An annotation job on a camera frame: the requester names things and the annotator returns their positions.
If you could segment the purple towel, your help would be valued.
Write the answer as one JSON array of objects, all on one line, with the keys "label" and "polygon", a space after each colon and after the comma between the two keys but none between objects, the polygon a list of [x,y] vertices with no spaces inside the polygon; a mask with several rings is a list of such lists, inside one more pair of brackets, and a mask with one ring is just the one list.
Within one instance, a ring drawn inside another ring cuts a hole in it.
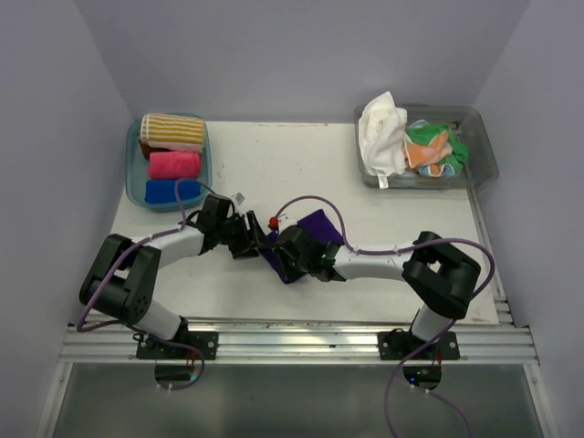
[{"label": "purple towel", "polygon": [[257,251],[275,270],[284,284],[291,284],[297,280],[290,281],[284,277],[281,264],[276,255],[276,248],[280,245],[299,247],[324,245],[326,254],[324,264],[328,271],[328,281],[326,282],[343,281],[341,275],[333,269],[333,264],[336,253],[345,243],[341,233],[327,218],[322,209],[297,220],[297,225],[290,226],[279,234],[271,231],[267,237],[275,243],[275,247],[273,249],[257,249]]}]

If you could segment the orange patterned towel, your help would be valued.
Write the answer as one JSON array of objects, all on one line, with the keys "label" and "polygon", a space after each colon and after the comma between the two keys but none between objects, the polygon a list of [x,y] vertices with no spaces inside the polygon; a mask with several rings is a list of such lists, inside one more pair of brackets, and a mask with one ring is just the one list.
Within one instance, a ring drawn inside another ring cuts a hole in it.
[{"label": "orange patterned towel", "polygon": [[449,156],[452,150],[445,131],[435,135],[428,145],[414,143],[409,137],[404,139],[402,145],[407,169],[418,173],[425,171],[432,177],[442,175],[443,166],[439,162]]}]

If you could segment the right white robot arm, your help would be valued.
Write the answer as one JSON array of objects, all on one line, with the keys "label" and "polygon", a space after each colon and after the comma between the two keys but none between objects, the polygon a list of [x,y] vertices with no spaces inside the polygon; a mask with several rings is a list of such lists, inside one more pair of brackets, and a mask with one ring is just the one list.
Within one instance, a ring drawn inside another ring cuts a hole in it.
[{"label": "right white robot arm", "polygon": [[284,230],[273,252],[285,279],[310,275],[322,282],[374,278],[403,281],[423,302],[406,337],[408,351],[427,358],[456,320],[466,316],[481,273],[479,264],[453,239],[422,232],[410,244],[389,250],[351,250],[341,242],[320,243],[298,225]]}]

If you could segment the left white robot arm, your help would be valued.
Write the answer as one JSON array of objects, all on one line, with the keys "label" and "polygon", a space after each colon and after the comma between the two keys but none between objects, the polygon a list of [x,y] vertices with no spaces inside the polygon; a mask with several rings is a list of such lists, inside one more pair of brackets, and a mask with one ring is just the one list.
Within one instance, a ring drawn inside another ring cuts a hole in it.
[{"label": "left white robot arm", "polygon": [[240,214],[231,199],[218,194],[207,195],[202,207],[173,229],[138,238],[109,235],[79,291],[84,309],[77,330],[94,329],[86,324],[94,309],[158,338],[157,346],[166,356],[180,358],[190,346],[190,337],[184,318],[153,298],[157,275],[166,266],[204,255],[219,245],[236,259],[259,256],[272,243],[254,212]]}]

